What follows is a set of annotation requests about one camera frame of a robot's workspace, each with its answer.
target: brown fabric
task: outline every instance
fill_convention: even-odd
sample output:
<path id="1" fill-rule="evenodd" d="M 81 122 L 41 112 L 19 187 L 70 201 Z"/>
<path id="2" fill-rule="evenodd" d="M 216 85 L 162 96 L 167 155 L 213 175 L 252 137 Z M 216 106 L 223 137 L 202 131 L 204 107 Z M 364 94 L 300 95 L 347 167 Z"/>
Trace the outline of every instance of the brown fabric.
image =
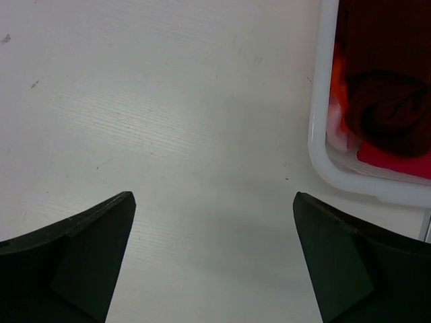
<path id="1" fill-rule="evenodd" d="M 345 121 L 375 147 L 403 156 L 431 148 L 431 0 L 340 0 Z"/>

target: white plastic basket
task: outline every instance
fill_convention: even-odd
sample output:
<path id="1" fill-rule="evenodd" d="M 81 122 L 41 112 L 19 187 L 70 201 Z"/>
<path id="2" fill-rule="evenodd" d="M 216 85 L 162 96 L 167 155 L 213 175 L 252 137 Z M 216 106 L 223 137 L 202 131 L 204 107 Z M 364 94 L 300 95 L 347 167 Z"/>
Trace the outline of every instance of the white plastic basket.
<path id="1" fill-rule="evenodd" d="M 327 107 L 339 0 L 323 0 L 312 89 L 308 151 L 319 176 L 344 191 L 379 200 L 431 208 L 431 181 L 359 162 L 356 152 L 339 153 L 326 144 Z"/>

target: rolled cloth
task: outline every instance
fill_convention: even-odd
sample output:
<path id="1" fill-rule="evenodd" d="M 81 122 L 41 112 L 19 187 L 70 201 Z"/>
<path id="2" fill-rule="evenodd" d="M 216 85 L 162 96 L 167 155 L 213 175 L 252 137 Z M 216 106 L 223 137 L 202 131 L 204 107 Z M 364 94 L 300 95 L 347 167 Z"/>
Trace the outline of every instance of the rolled cloth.
<path id="1" fill-rule="evenodd" d="M 431 148 L 431 0 L 340 0 L 345 122 L 373 146 L 401 156 Z"/>

